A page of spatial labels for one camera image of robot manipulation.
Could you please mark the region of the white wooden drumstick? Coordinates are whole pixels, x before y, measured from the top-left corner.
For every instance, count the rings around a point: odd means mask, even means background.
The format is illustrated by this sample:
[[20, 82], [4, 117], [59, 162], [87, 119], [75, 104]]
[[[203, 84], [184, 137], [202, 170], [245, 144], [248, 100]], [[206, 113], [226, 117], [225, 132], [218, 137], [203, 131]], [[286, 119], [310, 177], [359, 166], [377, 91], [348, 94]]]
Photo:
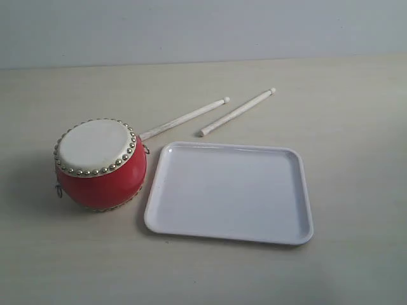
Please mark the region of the white wooden drumstick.
[[220, 126], [226, 124], [227, 122], [237, 118], [238, 116], [242, 115], [244, 112], [246, 112], [249, 109], [253, 108], [254, 106], [258, 105], [260, 102], [271, 97], [272, 95], [275, 94], [275, 92], [276, 92], [276, 88], [270, 88], [269, 90], [261, 93], [260, 95], [250, 99], [245, 104], [236, 108], [232, 112], [226, 114], [222, 118], [219, 118], [215, 122], [203, 127], [201, 130], [199, 130], [198, 136], [204, 137], [204, 136], [210, 134], [210, 132], [214, 131], [216, 128], [219, 128]]

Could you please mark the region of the red small drum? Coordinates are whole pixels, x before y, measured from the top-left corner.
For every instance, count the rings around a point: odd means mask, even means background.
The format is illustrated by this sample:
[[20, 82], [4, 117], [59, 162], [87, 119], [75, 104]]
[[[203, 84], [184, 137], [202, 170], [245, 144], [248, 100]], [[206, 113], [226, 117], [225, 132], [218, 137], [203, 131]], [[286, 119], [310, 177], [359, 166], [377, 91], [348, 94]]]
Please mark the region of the red small drum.
[[57, 195], [96, 212], [118, 208], [142, 189], [148, 154], [141, 137], [121, 120], [82, 122], [55, 144]]

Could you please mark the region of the white rectangular plastic tray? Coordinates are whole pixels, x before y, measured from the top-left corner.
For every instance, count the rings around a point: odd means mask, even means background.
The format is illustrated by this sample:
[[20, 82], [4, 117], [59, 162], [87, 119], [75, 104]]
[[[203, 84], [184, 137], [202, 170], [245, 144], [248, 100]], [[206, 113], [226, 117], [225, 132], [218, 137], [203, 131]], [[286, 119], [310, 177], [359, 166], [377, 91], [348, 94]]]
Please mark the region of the white rectangular plastic tray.
[[285, 147], [172, 142], [144, 223], [158, 234], [303, 245], [314, 225], [302, 158]]

